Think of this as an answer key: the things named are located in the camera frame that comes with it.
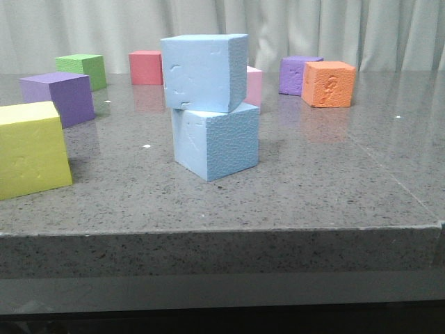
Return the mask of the textured light blue foam block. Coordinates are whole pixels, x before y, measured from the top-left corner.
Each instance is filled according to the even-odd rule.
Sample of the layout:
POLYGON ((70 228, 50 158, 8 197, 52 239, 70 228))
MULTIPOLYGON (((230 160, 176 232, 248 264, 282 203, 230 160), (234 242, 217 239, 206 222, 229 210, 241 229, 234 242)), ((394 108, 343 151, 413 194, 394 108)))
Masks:
POLYGON ((259 162, 259 108, 242 103, 230 113, 174 109, 175 161, 210 182, 259 162))

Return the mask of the smooth light blue foam block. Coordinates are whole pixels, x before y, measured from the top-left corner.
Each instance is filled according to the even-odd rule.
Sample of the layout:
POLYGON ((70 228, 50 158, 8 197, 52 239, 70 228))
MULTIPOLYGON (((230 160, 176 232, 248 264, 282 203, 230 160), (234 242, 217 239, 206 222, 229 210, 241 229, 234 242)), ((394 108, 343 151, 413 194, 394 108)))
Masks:
POLYGON ((163 38, 161 55, 168 107, 229 113, 245 99, 247 34, 163 38))

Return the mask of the pink foam block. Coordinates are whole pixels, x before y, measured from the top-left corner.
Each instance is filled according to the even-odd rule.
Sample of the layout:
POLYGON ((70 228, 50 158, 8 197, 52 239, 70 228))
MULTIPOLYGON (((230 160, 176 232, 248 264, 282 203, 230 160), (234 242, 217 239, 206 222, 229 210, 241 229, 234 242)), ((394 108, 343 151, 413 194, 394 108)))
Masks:
POLYGON ((247 66, 247 90, 245 103, 260 107, 262 101, 263 72, 257 68, 247 66))

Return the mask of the purple foam block right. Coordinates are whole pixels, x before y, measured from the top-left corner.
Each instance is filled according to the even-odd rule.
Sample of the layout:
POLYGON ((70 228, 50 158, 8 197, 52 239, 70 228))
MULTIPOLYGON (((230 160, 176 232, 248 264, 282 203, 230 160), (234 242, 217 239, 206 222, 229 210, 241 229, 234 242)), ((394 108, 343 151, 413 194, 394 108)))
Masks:
POLYGON ((320 56, 287 56, 281 60, 279 76, 279 94, 302 94, 302 80, 306 62, 323 61, 320 56))

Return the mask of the purple foam block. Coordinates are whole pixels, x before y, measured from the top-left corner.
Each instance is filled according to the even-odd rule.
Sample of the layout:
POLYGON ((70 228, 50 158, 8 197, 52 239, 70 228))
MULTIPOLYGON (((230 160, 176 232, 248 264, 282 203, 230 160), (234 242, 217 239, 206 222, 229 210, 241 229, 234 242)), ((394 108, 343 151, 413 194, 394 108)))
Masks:
POLYGON ((19 85, 26 103, 52 101, 63 128, 95 119, 88 75, 52 72, 21 78, 19 85))
POLYGON ((302 80, 306 62, 323 61, 320 56, 287 56, 281 60, 279 76, 279 94, 302 94, 302 80))

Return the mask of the red foam block left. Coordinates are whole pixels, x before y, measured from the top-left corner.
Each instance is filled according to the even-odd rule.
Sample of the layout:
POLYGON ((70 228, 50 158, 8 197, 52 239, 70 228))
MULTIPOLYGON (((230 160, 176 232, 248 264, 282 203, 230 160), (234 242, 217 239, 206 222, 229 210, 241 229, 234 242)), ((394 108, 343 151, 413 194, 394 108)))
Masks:
POLYGON ((162 57, 159 50, 138 50, 129 54, 133 85, 163 85, 162 57))

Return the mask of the textured orange foam block right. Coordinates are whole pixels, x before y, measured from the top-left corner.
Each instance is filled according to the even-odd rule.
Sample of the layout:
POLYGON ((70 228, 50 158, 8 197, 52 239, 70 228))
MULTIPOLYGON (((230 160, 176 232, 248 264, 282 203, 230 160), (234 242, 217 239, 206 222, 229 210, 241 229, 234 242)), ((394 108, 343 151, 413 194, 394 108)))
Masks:
POLYGON ((301 98, 318 108, 349 107, 356 68, 341 61, 306 62, 301 98))

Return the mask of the green foam block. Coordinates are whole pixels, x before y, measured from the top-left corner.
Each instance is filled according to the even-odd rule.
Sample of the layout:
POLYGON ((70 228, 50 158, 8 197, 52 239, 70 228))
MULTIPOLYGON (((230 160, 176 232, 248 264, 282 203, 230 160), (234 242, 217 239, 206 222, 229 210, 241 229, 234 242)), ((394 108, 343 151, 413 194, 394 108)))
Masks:
POLYGON ((73 72, 90 77, 91 90, 107 87, 104 56, 96 54, 72 54, 55 57, 59 72, 73 72))

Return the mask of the purple foam block left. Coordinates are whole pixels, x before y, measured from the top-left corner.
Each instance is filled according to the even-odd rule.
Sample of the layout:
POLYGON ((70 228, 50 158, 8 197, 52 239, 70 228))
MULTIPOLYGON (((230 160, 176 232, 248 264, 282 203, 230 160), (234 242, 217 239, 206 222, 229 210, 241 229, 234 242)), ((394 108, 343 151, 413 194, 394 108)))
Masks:
POLYGON ((63 128, 95 119, 88 75, 52 72, 21 78, 19 85, 26 103, 52 101, 63 128))

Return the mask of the yellow foam block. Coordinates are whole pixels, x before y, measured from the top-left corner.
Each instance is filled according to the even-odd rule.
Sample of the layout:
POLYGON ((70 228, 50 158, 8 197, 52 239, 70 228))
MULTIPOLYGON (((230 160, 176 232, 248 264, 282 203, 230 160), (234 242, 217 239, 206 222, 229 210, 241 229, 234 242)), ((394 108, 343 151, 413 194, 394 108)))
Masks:
POLYGON ((1 107, 1 199, 71 184, 65 138, 54 103, 1 107))

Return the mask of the white curtain backdrop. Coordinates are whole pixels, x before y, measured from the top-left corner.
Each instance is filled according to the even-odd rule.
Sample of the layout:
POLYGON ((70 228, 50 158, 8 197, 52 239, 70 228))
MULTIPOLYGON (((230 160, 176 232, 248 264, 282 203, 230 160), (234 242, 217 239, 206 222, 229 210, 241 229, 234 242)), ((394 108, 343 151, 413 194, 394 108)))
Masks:
POLYGON ((101 54, 125 73, 131 51, 198 33, 247 33, 249 63, 267 72, 290 55, 365 72, 444 69, 443 1, 2 1, 1 72, 101 54))

